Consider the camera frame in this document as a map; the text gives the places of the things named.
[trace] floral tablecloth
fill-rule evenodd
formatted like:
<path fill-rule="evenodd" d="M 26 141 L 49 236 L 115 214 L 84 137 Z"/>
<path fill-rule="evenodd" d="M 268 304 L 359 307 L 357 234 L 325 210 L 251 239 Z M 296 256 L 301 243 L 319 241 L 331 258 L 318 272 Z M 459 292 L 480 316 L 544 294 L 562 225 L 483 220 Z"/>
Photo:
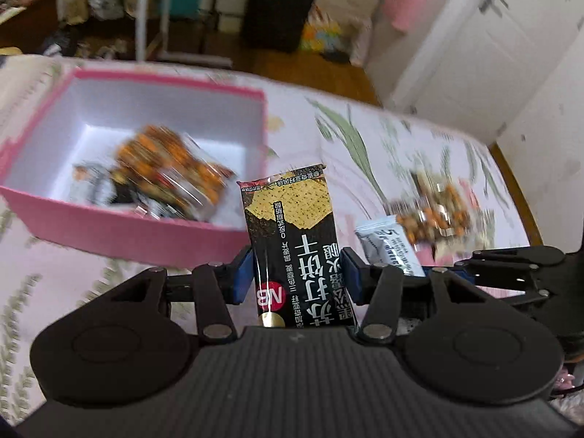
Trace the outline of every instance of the floral tablecloth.
<path fill-rule="evenodd" d="M 355 226 L 383 216 L 389 200 L 414 195 L 411 170 L 466 180 L 481 208 L 494 213 L 489 233 L 493 245 L 528 245 L 503 178 L 480 142 L 409 116 L 248 74 L 177 65 L 9 58 L 0 61 L 0 144 L 18 138 L 40 101 L 77 66 L 179 74 L 263 90 L 269 114 L 268 171 L 328 165 L 325 174 L 342 247 L 362 254 Z M 0 414 L 17 423 L 44 401 L 28 361 L 35 336 L 147 266 L 41 241 L 3 200 L 0 203 Z M 231 309 L 240 328 L 256 320 L 253 297 L 248 295 L 248 300 Z M 174 307 L 173 319 L 194 332 L 192 304 Z"/>

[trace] open box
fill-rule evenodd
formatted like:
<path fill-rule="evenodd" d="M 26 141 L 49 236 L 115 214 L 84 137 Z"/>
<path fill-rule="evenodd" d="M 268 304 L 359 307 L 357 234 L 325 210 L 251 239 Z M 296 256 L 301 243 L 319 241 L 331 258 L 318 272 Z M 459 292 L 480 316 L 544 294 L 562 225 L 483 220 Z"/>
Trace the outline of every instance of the open box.
<path fill-rule="evenodd" d="M 74 165 L 111 165 L 120 144 L 149 124 L 189 134 L 236 173 L 209 223 L 67 202 Z M 108 257 L 193 268 L 231 261 L 249 243 L 235 181 L 264 177 L 265 162 L 261 91 L 78 69 L 42 104 L 22 137 L 2 147 L 0 193 L 41 239 Z"/>

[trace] wooden floor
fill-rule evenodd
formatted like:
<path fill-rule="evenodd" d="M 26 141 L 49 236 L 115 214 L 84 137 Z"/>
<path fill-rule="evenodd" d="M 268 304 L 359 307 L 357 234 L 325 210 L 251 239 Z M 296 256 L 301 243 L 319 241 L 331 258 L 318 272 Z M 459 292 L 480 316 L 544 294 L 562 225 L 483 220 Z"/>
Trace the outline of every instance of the wooden floor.
<path fill-rule="evenodd" d="M 148 36 L 153 38 L 158 32 L 158 23 L 150 20 L 148 26 Z M 128 56 L 133 59 L 133 20 L 125 18 L 124 20 L 98 23 L 90 20 L 80 29 L 81 36 L 91 42 L 94 51 L 97 51 L 101 45 L 112 43 L 115 38 L 128 41 L 130 46 Z M 200 34 L 199 28 L 193 23 L 173 22 L 170 27 L 169 50 L 195 52 L 195 48 L 199 47 Z M 349 64 L 329 62 L 318 54 L 305 52 L 285 54 L 264 49 L 244 48 L 235 35 L 211 34 L 206 41 L 206 54 L 231 58 L 234 70 L 381 106 L 363 69 L 355 68 Z M 505 161 L 503 153 L 496 144 L 491 147 L 491 154 L 499 166 L 509 194 L 518 209 L 530 243 L 541 245 L 541 236 L 525 197 Z"/>

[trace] black packet in box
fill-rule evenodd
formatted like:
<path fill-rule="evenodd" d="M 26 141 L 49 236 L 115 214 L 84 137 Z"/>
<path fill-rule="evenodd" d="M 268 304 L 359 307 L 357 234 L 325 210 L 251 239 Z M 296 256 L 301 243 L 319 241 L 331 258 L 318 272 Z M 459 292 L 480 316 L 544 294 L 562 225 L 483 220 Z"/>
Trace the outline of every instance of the black packet in box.
<path fill-rule="evenodd" d="M 263 326 L 354 324 L 324 168 L 238 183 Z"/>

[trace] black suitcase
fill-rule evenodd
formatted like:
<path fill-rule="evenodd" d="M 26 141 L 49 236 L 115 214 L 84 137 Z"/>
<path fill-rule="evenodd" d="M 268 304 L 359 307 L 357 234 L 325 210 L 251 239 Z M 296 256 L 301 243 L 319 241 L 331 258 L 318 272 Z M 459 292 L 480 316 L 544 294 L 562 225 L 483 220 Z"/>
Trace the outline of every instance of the black suitcase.
<path fill-rule="evenodd" d="M 247 0 L 241 37 L 252 48 L 293 52 L 314 0 Z"/>

